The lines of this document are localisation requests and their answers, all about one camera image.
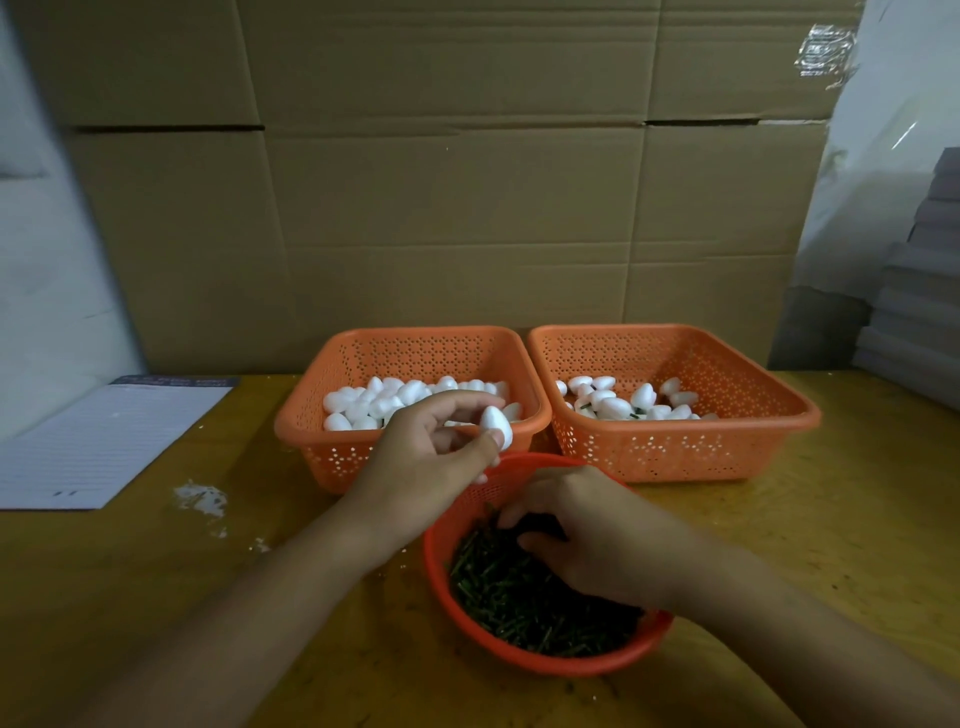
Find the basket rim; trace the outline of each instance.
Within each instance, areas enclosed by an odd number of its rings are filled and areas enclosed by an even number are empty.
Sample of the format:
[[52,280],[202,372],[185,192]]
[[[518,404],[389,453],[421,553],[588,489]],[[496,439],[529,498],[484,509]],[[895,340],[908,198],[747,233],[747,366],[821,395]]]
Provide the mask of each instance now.
[[577,415],[566,406],[566,400],[564,400],[564,398],[561,396],[560,390],[554,386],[556,378],[552,376],[550,367],[546,361],[546,356],[540,350],[542,336],[553,331],[561,330],[564,332],[575,333],[578,329],[586,332],[596,330],[623,331],[627,329],[637,330],[650,328],[688,329],[690,331],[696,331],[700,334],[703,334],[726,349],[729,353],[736,356],[741,362],[748,364],[754,371],[759,372],[760,375],[765,379],[773,382],[775,386],[786,390],[804,404],[804,412],[801,412],[797,415],[697,420],[695,421],[695,426],[697,427],[698,431],[730,432],[733,430],[765,429],[799,432],[813,429],[820,424],[822,413],[820,408],[813,402],[813,400],[806,395],[801,394],[786,382],[781,381],[776,376],[772,375],[766,369],[757,364],[753,359],[739,352],[723,339],[713,335],[703,328],[690,326],[688,324],[571,324],[569,326],[549,325],[531,329],[530,333],[527,335],[527,341],[529,343],[528,349],[530,351],[531,358],[534,361],[534,366],[537,368],[537,372],[540,374],[540,379],[542,379],[543,386],[546,389],[546,396],[550,399],[554,420],[563,421],[566,425],[579,427],[580,429],[588,432],[607,434],[624,434],[626,432],[639,432],[644,434],[653,432],[689,432],[689,420],[657,420],[655,423],[648,423],[645,421],[617,422],[610,420],[593,420],[591,418]]
[[[350,328],[346,331],[335,333],[326,340],[326,343],[323,345],[320,351],[317,352],[317,355],[314,356],[313,360],[310,362],[310,365],[306,368],[303,374],[300,375],[300,380],[287,396],[283,406],[277,411],[276,416],[274,417],[274,434],[280,441],[292,448],[356,444],[370,445],[375,443],[380,439],[381,434],[384,432],[383,429],[335,431],[327,431],[324,429],[307,430],[297,427],[293,424],[294,414],[299,408],[300,397],[298,394],[301,393],[300,390],[304,387],[303,383],[307,380],[310,371],[316,367],[322,366],[324,353],[327,352],[328,349],[332,350],[334,347],[339,346],[340,343],[345,339],[353,338],[361,333],[365,336],[385,335],[389,333],[391,336],[409,336],[416,338],[427,333],[436,335],[437,332],[443,332],[445,330],[451,332],[459,331],[477,334],[482,332],[490,332],[497,333],[499,335],[506,335],[520,354],[520,360],[523,363],[523,369],[526,372],[527,377],[530,379],[531,385],[534,388],[534,395],[539,405],[537,411],[534,412],[533,415],[526,417],[517,423],[511,423],[511,428],[515,433],[519,433],[521,436],[530,435],[532,437],[550,425],[550,421],[553,417],[553,410],[549,396],[543,387],[540,374],[530,358],[530,353],[527,351],[526,346],[524,346],[523,339],[511,328],[496,326],[380,327]],[[479,425],[457,425],[455,429],[469,434],[476,434],[480,431]]]
[[[504,465],[509,466],[511,463],[521,462],[523,460],[536,460],[544,466],[553,467],[577,468],[589,465],[589,463],[583,460],[577,460],[576,458],[565,455],[556,455],[548,452],[516,452],[502,455],[500,465],[498,465],[497,468]],[[493,468],[488,471],[488,473],[495,470],[496,468]],[[610,475],[606,471],[603,471],[603,469],[598,468],[598,470],[624,488],[629,488],[620,478]],[[426,569],[427,581],[430,584],[431,591],[434,593],[434,596],[440,600],[441,606],[447,615],[453,619],[453,622],[464,634],[496,657],[512,665],[543,675],[560,675],[563,677],[602,675],[626,667],[639,660],[643,655],[656,649],[663,639],[663,636],[673,624],[674,616],[669,612],[650,609],[646,611],[644,617],[647,619],[647,624],[637,631],[636,636],[639,636],[639,639],[631,640],[613,652],[596,655],[594,657],[551,657],[538,655],[535,652],[528,652],[525,649],[500,640],[485,630],[473,621],[457,600],[453,598],[447,585],[446,573],[443,567],[438,565],[435,559],[431,558],[436,542],[434,535],[435,527],[436,523],[434,522],[423,533],[423,564]]]

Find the paper sheet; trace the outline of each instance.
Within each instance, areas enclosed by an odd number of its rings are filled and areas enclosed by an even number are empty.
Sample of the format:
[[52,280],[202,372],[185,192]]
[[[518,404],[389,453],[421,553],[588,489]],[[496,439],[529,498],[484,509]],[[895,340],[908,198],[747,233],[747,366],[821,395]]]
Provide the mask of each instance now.
[[0,510],[103,508],[238,379],[124,376],[0,443]]

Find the red bowl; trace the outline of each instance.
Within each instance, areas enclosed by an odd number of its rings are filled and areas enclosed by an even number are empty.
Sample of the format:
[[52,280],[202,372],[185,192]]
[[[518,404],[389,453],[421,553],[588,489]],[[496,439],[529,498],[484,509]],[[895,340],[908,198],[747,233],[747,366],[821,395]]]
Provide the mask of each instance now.
[[[487,471],[487,482],[467,488],[444,514],[423,534],[423,560],[430,586],[445,611],[468,637],[497,657],[518,667],[545,675],[586,677],[621,669],[660,644],[673,623],[668,612],[649,611],[640,620],[636,633],[620,649],[595,657],[547,657],[514,647],[494,637],[461,608],[450,593],[444,562],[450,563],[457,544],[478,518],[487,514],[486,504],[500,508],[516,498],[538,468],[577,467],[584,463],[562,455],[519,452],[502,455],[500,465]],[[626,487],[626,483],[616,480]]]

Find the person's left hand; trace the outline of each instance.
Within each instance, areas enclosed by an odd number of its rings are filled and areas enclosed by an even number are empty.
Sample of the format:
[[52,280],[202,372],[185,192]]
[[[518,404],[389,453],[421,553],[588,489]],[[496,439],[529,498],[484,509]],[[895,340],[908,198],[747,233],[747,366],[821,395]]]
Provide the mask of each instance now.
[[503,433],[474,439],[447,420],[479,422],[489,406],[503,407],[485,392],[451,390],[399,410],[373,448],[370,460],[336,508],[363,523],[374,539],[377,564],[417,538],[454,499],[497,463]]

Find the wooden tabletop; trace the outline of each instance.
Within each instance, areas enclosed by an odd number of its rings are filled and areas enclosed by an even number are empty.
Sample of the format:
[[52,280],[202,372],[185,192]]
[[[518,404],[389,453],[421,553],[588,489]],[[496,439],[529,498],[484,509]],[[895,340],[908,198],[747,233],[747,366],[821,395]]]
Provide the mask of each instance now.
[[[643,486],[784,576],[960,677],[960,416],[874,377],[784,375],[824,411],[762,477]],[[322,513],[273,434],[291,376],[249,376],[106,508],[0,513],[0,725],[56,713]],[[227,497],[223,515],[178,499]],[[253,726],[797,725],[722,644],[678,621],[616,674],[539,677],[463,637],[420,545],[365,578]]]

